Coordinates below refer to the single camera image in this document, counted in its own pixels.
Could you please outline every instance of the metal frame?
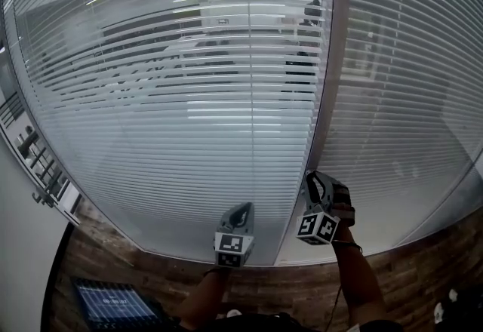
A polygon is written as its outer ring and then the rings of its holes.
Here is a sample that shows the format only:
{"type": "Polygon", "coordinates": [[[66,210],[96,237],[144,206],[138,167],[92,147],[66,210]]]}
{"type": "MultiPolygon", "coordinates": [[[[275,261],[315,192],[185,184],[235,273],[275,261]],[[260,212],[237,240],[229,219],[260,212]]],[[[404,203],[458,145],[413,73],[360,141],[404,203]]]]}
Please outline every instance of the metal frame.
{"type": "MultiPolygon", "coordinates": [[[[332,3],[332,22],[331,22],[331,37],[329,40],[327,67],[325,70],[324,87],[320,96],[320,99],[316,101],[318,106],[318,115],[315,125],[315,131],[312,137],[312,143],[310,146],[309,157],[307,159],[306,169],[303,175],[306,175],[307,171],[315,170],[318,166],[318,162],[321,158],[322,151],[324,150],[325,140],[328,135],[328,130],[331,124],[332,112],[334,111],[334,105],[337,97],[337,90],[339,88],[340,76],[342,73],[344,50],[346,47],[347,26],[349,23],[349,0],[333,0],[332,3]]],[[[295,201],[294,210],[290,220],[288,221],[284,235],[278,246],[277,257],[274,265],[280,264],[279,254],[285,239],[288,236],[288,229],[290,224],[294,221],[294,213],[297,211],[297,206],[305,202],[301,199],[303,184],[300,184],[300,190],[295,201]]]]}
{"type": "Polygon", "coordinates": [[[6,101],[0,106],[0,109],[5,108],[5,111],[0,112],[0,119],[3,121],[4,118],[1,114],[9,112],[11,115],[5,118],[4,126],[8,128],[15,121],[16,115],[21,115],[23,113],[23,106],[18,97],[18,93],[13,93],[6,101]]]}
{"type": "MultiPolygon", "coordinates": [[[[2,139],[5,141],[7,144],[7,147],[10,149],[12,155],[15,156],[17,161],[20,163],[20,166],[25,170],[25,173],[27,174],[27,177],[32,181],[36,189],[43,190],[43,185],[40,182],[40,179],[35,175],[32,170],[27,166],[27,164],[23,161],[22,157],[20,156],[20,153],[18,152],[18,149],[13,146],[12,142],[8,139],[7,134],[5,133],[3,124],[0,124],[0,136],[2,139]]],[[[54,208],[57,209],[72,225],[78,226],[80,224],[78,218],[73,215],[72,213],[68,212],[67,210],[63,209],[63,206],[61,206],[56,200],[56,198],[53,198],[54,201],[54,208]]]]}

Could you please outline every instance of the wooden floor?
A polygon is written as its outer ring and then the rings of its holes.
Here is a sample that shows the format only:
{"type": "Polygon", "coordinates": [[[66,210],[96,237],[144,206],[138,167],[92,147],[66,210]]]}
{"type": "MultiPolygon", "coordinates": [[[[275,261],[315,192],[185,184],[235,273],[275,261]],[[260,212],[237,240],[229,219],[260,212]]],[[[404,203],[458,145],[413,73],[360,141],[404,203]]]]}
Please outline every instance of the wooden floor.
{"type": "MultiPolygon", "coordinates": [[[[156,298],[168,311],[198,284],[207,266],[133,249],[92,207],[78,214],[52,296],[52,331],[87,331],[72,295],[70,276],[124,282],[156,298]]],[[[422,241],[369,257],[389,314],[405,330],[433,330],[435,304],[451,288],[483,283],[483,209],[422,241]]],[[[232,274],[223,309],[287,312],[306,327],[324,330],[339,287],[337,265],[243,269],[232,274]]],[[[331,331],[347,329],[341,295],[331,331]]]]}

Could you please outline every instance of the glove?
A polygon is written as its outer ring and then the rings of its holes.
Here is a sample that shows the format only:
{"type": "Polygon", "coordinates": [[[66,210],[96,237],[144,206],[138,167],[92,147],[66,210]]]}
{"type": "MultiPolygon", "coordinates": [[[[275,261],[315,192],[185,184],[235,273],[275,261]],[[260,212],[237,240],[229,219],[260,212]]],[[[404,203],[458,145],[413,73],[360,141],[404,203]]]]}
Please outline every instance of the glove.
{"type": "Polygon", "coordinates": [[[352,207],[349,189],[333,177],[329,177],[334,188],[334,206],[329,213],[333,217],[339,217],[348,227],[355,224],[355,209],[352,207]]]}

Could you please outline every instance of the person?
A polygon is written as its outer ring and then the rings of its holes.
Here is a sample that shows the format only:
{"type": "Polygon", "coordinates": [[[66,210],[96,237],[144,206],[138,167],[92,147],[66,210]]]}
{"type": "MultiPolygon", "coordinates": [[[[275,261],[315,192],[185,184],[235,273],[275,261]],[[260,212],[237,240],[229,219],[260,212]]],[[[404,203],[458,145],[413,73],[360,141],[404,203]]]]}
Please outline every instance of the person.
{"type": "MultiPolygon", "coordinates": [[[[341,186],[334,190],[334,209],[353,211],[349,190],[341,186]]],[[[349,227],[352,220],[341,220],[337,227],[334,251],[340,273],[340,285],[349,310],[351,332],[399,332],[402,326],[390,320],[383,295],[369,263],[354,242],[349,227]]],[[[289,330],[308,331],[287,314],[237,315],[216,319],[229,279],[230,269],[214,268],[205,273],[198,287],[180,304],[174,316],[182,330],[250,331],[289,330]]]]}

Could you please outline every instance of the cable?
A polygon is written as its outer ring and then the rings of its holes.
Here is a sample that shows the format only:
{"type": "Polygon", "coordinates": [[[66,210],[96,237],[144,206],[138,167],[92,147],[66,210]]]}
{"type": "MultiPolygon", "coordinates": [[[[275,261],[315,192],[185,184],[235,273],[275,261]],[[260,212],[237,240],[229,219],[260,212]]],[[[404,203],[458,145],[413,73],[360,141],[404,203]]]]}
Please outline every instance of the cable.
{"type": "Polygon", "coordinates": [[[339,285],[339,290],[337,292],[337,296],[335,297],[335,303],[334,303],[334,306],[332,307],[331,318],[329,318],[327,327],[325,327],[325,332],[327,332],[331,327],[332,319],[334,318],[334,313],[335,313],[335,309],[337,308],[337,302],[339,301],[339,295],[341,290],[342,290],[342,285],[339,285]]]}

